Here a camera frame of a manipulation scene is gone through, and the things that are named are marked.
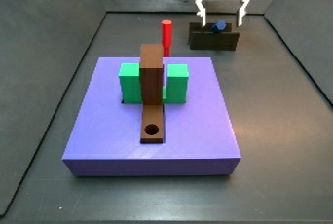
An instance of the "gray floor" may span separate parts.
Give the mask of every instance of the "gray floor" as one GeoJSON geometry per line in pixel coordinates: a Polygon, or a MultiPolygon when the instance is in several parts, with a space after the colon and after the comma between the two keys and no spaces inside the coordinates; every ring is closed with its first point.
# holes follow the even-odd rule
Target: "gray floor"
{"type": "MultiPolygon", "coordinates": [[[[209,21],[234,16],[209,16],[209,21]]],[[[333,221],[332,108],[264,17],[236,52],[190,51],[193,15],[108,14],[3,221],[333,221]],[[99,56],[139,56],[171,19],[173,56],[210,56],[244,159],[232,176],[75,178],[62,162],[99,56]]]]}

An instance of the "red peg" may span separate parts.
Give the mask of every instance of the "red peg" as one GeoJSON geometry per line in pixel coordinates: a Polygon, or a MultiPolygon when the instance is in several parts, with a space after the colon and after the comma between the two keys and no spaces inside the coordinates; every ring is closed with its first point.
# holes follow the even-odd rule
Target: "red peg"
{"type": "Polygon", "coordinates": [[[163,56],[170,56],[170,47],[171,47],[171,20],[165,19],[162,21],[162,44],[165,47],[163,56]]]}

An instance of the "purple block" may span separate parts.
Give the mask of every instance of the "purple block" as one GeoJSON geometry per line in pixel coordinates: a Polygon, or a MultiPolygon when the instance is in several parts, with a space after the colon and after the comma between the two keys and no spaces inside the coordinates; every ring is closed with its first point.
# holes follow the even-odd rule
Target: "purple block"
{"type": "Polygon", "coordinates": [[[119,67],[139,57],[100,57],[63,161],[76,176],[230,174],[241,153],[209,57],[189,65],[186,104],[166,104],[166,143],[141,144],[141,104],[121,103],[119,67]]]}

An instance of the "green block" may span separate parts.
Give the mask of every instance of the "green block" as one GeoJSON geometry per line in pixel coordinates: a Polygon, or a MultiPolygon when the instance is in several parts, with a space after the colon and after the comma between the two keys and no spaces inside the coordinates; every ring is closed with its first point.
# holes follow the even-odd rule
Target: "green block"
{"type": "Polygon", "coordinates": [[[123,63],[119,68],[121,77],[139,77],[141,76],[141,64],[139,63],[123,63]]]}
{"type": "Polygon", "coordinates": [[[189,67],[187,64],[169,64],[167,65],[167,77],[171,78],[187,78],[189,79],[189,67]]]}
{"type": "Polygon", "coordinates": [[[167,66],[166,103],[185,103],[189,82],[187,64],[167,66]]]}
{"type": "Polygon", "coordinates": [[[123,103],[142,103],[139,63],[123,63],[119,68],[123,103]]]}
{"type": "Polygon", "coordinates": [[[167,103],[167,86],[163,86],[163,103],[167,103]]]}

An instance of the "hole in brown block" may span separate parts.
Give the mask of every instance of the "hole in brown block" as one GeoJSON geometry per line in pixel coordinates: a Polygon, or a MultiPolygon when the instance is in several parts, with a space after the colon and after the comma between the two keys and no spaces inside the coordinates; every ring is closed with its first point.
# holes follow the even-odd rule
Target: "hole in brown block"
{"type": "Polygon", "coordinates": [[[150,124],[149,126],[146,126],[145,128],[145,132],[149,134],[149,135],[155,135],[159,133],[159,127],[154,124],[150,124]]]}

